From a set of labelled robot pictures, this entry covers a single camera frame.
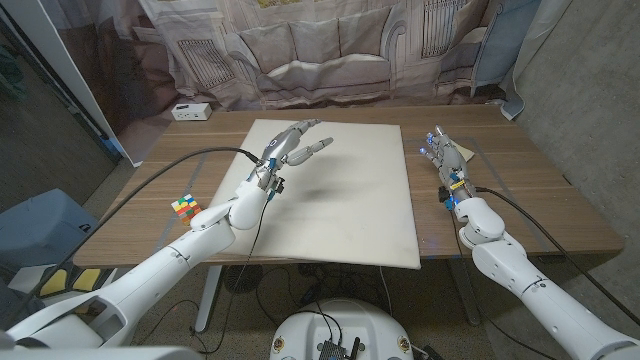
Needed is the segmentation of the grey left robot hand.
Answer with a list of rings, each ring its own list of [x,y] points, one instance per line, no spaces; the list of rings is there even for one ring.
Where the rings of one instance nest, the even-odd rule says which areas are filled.
[[[332,137],[322,139],[312,145],[297,149],[301,137],[313,126],[321,123],[320,119],[307,119],[290,125],[276,135],[265,147],[261,158],[247,178],[261,190],[268,192],[276,187],[279,180],[276,173],[284,166],[298,166],[310,159],[315,153],[331,145]]]

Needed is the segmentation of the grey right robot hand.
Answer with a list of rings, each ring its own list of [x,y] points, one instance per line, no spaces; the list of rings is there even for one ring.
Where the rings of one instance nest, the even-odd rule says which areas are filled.
[[[459,202],[474,197],[476,190],[469,179],[467,162],[442,127],[436,125],[434,132],[427,134],[426,141],[427,146],[419,152],[438,170],[442,182],[439,201],[453,209]]]

